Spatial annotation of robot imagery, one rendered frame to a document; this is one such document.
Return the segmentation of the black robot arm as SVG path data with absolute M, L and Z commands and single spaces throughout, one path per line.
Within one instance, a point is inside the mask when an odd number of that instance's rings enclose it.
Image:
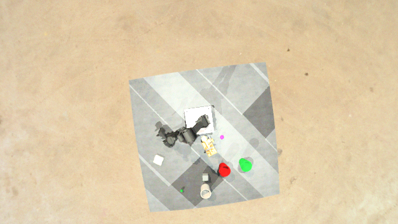
M 180 142 L 184 142 L 186 144 L 193 143 L 197 138 L 197 132 L 201 130 L 201 128 L 206 128 L 210 123 L 208 119 L 208 115 L 204 114 L 200 116 L 198 120 L 195 121 L 196 125 L 191 128 L 181 127 L 172 133 L 171 136 L 167 136 L 164 141 L 165 146 L 168 148 L 173 147 L 173 143 L 178 139 Z

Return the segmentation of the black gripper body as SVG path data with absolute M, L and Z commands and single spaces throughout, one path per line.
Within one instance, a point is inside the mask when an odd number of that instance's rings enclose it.
M 172 133 L 173 133 L 173 132 L 171 131 L 171 133 L 165 134 L 165 132 L 166 132 L 166 130 L 165 130 L 164 128 L 160 128 L 158 134 L 159 134 L 160 136 L 165 136 L 165 138 L 166 138 L 167 136 L 171 136 Z

